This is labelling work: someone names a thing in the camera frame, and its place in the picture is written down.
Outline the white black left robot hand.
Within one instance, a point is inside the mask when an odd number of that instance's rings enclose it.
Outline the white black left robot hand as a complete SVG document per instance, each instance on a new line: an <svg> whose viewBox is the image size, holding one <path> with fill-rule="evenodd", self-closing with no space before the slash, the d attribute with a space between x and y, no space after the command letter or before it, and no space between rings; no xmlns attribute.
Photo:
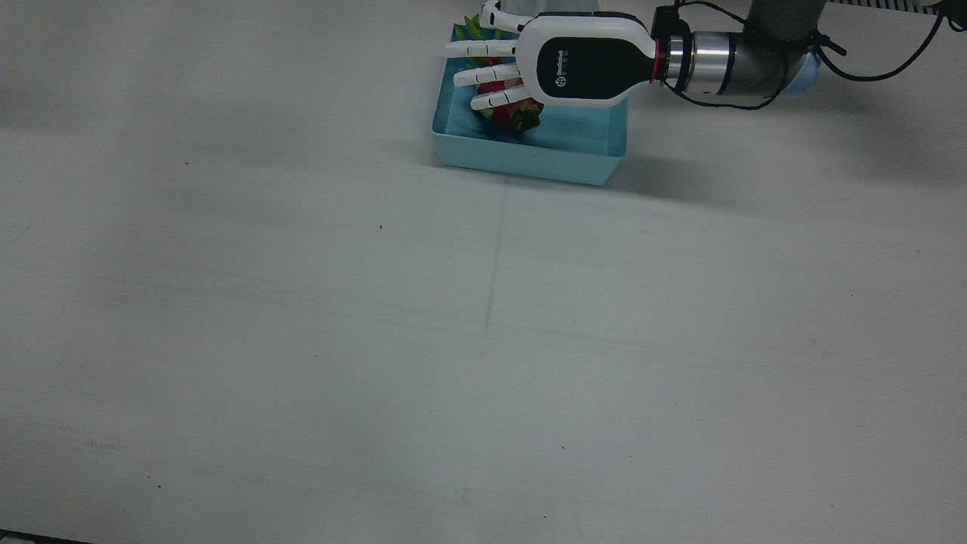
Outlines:
<svg viewBox="0 0 967 544"><path fill-rule="evenodd" d="M631 14L545 11L528 17L502 10L499 1L486 1L476 21L483 30L511 33L501 40L466 32L444 46L448 59L484 61L453 76L456 87L483 89L469 103L476 111L526 100L611 108L666 71L662 41Z"/></svg>

